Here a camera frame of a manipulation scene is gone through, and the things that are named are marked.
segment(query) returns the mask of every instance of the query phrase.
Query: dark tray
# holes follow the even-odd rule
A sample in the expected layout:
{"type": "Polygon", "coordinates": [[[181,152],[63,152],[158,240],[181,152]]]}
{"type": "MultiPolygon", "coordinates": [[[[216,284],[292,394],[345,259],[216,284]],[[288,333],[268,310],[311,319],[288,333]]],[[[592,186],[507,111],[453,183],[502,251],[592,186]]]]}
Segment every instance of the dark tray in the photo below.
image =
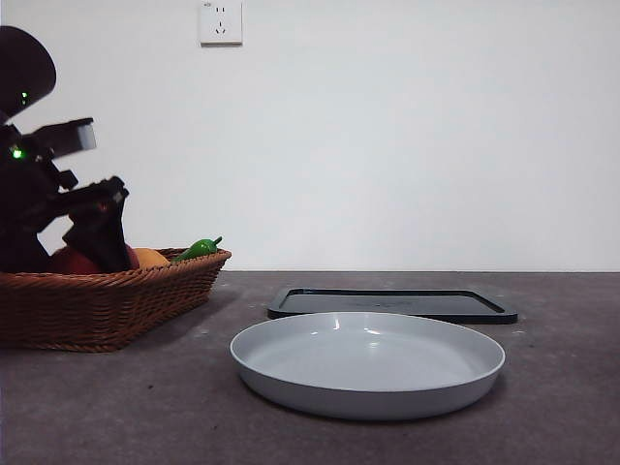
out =
{"type": "Polygon", "coordinates": [[[267,307],[269,318],[322,312],[382,312],[450,323],[509,324],[517,313],[473,291],[367,291],[283,289],[267,307]]]}

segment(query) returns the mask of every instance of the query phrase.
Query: wall socket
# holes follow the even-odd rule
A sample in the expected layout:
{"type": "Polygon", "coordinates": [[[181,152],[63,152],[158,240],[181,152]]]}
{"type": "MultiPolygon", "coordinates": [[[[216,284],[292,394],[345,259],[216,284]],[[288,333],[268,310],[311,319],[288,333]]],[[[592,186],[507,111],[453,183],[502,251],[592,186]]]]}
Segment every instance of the wall socket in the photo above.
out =
{"type": "Polygon", "coordinates": [[[200,40],[202,45],[243,44],[241,0],[203,2],[200,40]]]}

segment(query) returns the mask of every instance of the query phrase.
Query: red apple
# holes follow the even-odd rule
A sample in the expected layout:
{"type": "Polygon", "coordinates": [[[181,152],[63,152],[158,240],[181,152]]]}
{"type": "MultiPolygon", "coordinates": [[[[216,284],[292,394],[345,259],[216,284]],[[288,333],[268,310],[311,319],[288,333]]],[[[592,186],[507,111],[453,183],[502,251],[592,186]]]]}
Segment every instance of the red apple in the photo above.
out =
{"type": "MultiPolygon", "coordinates": [[[[129,255],[129,262],[131,269],[137,269],[140,267],[138,262],[138,256],[134,249],[125,244],[127,248],[127,254],[129,255]]],[[[49,273],[60,274],[96,274],[103,273],[103,271],[90,259],[83,256],[80,252],[70,246],[58,249],[49,259],[49,266],[47,267],[49,273]]]]}
{"type": "Polygon", "coordinates": [[[125,244],[125,247],[127,248],[127,255],[129,255],[129,263],[131,264],[130,269],[140,268],[140,262],[138,261],[138,255],[136,255],[136,252],[134,252],[134,249],[132,249],[127,244],[125,244]]]}

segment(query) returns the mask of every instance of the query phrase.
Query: gray table surface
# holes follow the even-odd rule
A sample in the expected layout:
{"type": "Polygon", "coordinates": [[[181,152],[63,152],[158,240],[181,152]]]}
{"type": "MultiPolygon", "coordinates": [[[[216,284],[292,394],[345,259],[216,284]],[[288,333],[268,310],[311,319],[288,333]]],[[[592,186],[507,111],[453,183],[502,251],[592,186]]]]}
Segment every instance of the gray table surface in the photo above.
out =
{"type": "Polygon", "coordinates": [[[618,464],[620,274],[222,272],[208,303],[113,354],[0,351],[7,464],[618,464]],[[313,417],[238,379],[228,346],[283,287],[473,289],[514,325],[482,400],[404,422],[313,417]]]}

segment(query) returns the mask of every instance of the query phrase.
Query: wicker basket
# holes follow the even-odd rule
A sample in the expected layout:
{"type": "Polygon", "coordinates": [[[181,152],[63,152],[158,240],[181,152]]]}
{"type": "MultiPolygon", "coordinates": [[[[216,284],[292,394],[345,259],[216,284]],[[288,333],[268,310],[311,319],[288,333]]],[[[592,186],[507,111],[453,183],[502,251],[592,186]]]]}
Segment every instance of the wicker basket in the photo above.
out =
{"type": "MultiPolygon", "coordinates": [[[[168,259],[184,249],[159,250],[168,259]]],[[[109,274],[0,272],[0,347],[111,352],[204,303],[224,262],[216,254],[109,274]]]]}

